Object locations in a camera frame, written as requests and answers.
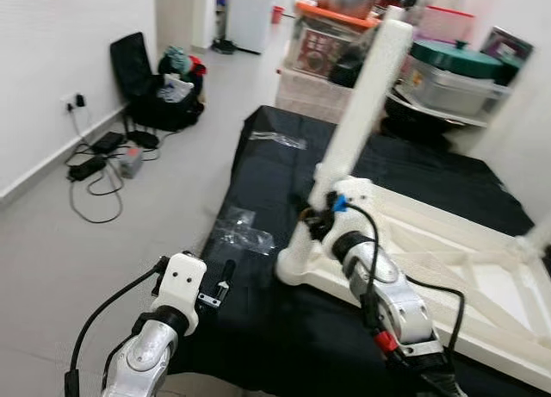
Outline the beige cloth covered bench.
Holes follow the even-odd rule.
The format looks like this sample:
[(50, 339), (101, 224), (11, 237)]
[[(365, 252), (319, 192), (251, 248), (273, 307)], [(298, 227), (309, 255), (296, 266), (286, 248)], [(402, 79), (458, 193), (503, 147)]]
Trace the beige cloth covered bench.
[(303, 71), (278, 69), (276, 73), (279, 74), (278, 91), (273, 105), (276, 109), (292, 111), (331, 124), (341, 121), (353, 94), (352, 89)]

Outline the pink box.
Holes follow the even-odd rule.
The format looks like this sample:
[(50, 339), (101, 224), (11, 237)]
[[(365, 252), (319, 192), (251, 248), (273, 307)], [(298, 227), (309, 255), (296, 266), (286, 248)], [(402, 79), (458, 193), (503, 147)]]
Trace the pink box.
[(428, 6), (418, 23), (416, 38), (452, 44), (468, 41), (474, 22), (475, 16), (467, 12)]

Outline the red printed carton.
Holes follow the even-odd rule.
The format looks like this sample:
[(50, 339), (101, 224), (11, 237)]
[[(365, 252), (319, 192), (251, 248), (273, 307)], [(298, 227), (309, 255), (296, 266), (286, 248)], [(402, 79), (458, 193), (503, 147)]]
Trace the red printed carton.
[(348, 43), (348, 40), (339, 36), (304, 28), (300, 32), (300, 43), (292, 69), (327, 78)]

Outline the orange lidded storage box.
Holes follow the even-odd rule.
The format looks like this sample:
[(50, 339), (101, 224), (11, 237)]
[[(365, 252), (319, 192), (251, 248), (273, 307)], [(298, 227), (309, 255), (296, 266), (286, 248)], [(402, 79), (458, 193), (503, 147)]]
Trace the orange lidded storage box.
[(306, 0), (296, 1), (295, 10), (298, 11), (298, 18), (293, 23), (293, 31), (290, 43), (288, 43), (286, 56), (282, 63), (283, 69), (292, 69), (294, 56), (298, 52), (300, 43), (300, 32), (304, 28), (314, 28), (324, 34), (333, 34), (348, 40), (351, 44), (362, 38), (370, 28), (377, 27), (377, 18), (359, 19), (354, 16), (344, 16), (336, 12), (322, 9)]

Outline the black folding chair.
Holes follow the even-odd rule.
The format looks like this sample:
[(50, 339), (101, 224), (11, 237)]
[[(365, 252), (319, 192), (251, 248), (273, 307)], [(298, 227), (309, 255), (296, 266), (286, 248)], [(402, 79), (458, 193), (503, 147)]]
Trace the black folding chair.
[(151, 127), (165, 132), (180, 132), (194, 126), (205, 110), (201, 101), (204, 77), (180, 74), (182, 81), (195, 84), (195, 90), (182, 102), (169, 104), (157, 97), (157, 91), (163, 85), (170, 71), (168, 59), (161, 58), (157, 70), (153, 70), (145, 45), (145, 35), (134, 32), (110, 44), (111, 65), (115, 82), (127, 106), (125, 114), (132, 116), (135, 124)]

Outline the black bag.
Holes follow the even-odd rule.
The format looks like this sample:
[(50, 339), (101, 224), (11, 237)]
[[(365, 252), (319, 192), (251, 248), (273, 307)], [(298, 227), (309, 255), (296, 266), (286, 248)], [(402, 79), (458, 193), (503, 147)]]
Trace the black bag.
[(347, 46), (328, 73), (328, 81), (347, 89), (354, 89), (368, 51), (367, 43), (365, 39), (361, 39)]

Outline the white fridge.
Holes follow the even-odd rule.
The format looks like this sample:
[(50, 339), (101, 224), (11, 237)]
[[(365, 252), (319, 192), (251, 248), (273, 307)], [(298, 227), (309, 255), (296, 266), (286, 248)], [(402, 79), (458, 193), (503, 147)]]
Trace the white fridge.
[(275, 6), (276, 0), (227, 0), (225, 38), (239, 51), (263, 53)]

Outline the white plastic bag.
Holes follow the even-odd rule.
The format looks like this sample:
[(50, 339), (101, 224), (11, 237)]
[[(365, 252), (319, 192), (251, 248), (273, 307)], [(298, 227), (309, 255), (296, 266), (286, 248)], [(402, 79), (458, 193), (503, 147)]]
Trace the white plastic bag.
[(163, 85), (157, 91), (157, 97), (163, 102), (177, 104), (184, 101), (193, 90), (195, 90), (194, 83), (184, 81), (178, 74), (166, 74), (163, 77)]

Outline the clear plastic storage box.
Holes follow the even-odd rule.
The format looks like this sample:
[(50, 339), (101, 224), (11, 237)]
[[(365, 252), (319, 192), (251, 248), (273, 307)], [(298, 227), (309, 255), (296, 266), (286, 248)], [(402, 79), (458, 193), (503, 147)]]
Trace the clear plastic storage box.
[(416, 59), (403, 71), (399, 90), (426, 109), (467, 118), (483, 118), (511, 93), (491, 79), (461, 77)]

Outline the black power strip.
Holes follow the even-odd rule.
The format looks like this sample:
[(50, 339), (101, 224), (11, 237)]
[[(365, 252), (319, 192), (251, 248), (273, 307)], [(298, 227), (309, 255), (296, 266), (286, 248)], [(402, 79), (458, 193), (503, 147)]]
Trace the black power strip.
[(107, 166), (107, 159), (102, 154), (95, 154), (94, 157), (86, 159), (81, 164), (68, 166), (67, 179), (71, 182), (86, 180), (87, 177), (102, 171)]

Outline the black wok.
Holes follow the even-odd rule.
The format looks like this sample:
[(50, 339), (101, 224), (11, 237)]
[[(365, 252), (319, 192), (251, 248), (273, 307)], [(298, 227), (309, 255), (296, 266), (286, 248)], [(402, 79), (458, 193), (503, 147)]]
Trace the black wok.
[(383, 110), (386, 113), (381, 121), (383, 136), (429, 146), (441, 152), (449, 152), (455, 145), (445, 134), (460, 129), (461, 124), (409, 109), (392, 98), (387, 98)]

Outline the black power adapter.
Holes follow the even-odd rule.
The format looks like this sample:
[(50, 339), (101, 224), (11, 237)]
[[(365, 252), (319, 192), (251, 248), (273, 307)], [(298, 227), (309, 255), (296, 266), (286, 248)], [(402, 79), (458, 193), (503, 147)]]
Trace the black power adapter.
[(95, 154), (111, 154), (119, 146), (125, 145), (126, 141), (124, 133), (107, 132), (90, 146), (90, 151)]

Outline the green pot with lid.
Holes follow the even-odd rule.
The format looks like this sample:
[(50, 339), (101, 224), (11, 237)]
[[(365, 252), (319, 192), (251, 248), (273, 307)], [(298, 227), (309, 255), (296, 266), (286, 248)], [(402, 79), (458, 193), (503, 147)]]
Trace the green pot with lid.
[(503, 66), (499, 59), (479, 51), (467, 49), (465, 41), (455, 44), (443, 41), (414, 41), (409, 54), (418, 61), (435, 66), (437, 69), (469, 78), (495, 78)]

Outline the green stuffed toy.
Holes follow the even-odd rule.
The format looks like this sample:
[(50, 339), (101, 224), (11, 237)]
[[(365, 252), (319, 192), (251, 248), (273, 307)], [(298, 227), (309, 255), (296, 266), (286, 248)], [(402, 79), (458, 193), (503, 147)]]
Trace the green stuffed toy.
[(190, 71), (193, 62), (190, 59), (188, 52), (185, 52), (181, 47), (168, 46), (165, 48), (163, 58), (168, 59), (170, 71), (177, 74), (186, 74)]

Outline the black tablecloth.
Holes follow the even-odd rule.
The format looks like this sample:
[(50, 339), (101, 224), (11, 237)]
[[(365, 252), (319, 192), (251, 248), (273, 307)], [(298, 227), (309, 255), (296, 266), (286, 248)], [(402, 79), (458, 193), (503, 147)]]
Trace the black tablecloth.
[[(313, 183), (315, 165), (322, 160), (334, 133), (334, 125), (271, 106), (258, 107), (245, 118), (233, 156), (231, 182), (221, 207), (250, 209), (256, 213), (253, 226), (271, 234), (278, 249), (288, 243), (300, 212), (300, 201)], [(307, 142), (306, 150), (281, 146), (267, 140), (249, 140), (251, 132), (276, 132)], [(362, 150), (353, 173), (383, 188), (476, 221), (509, 236), (518, 236), (534, 227), (521, 203), (509, 194), (495, 173), (483, 161), (429, 146), (419, 146), (393, 137), (375, 134)], [(357, 307), (306, 286), (288, 286), (276, 279), (276, 257), (245, 249), (218, 247), (208, 237), (203, 248), (208, 274), (203, 288), (212, 289), (228, 260), (236, 262), (231, 290), (215, 317), (206, 319), (194, 334), (183, 339), (170, 359), (169, 372), (198, 374), (185, 369), (188, 345), (206, 329), (212, 329), (231, 311), (231, 295), (267, 291), (272, 304), (261, 310), (287, 311), (335, 309), (350, 311), (351, 321), (362, 325)]]

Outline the black wifi router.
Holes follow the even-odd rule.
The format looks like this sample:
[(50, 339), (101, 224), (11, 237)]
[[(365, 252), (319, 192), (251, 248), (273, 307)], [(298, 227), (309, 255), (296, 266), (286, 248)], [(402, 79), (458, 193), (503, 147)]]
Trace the black wifi router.
[(140, 132), (132, 116), (126, 116), (125, 130), (127, 141), (146, 150), (157, 150), (160, 148), (161, 140), (156, 133)]

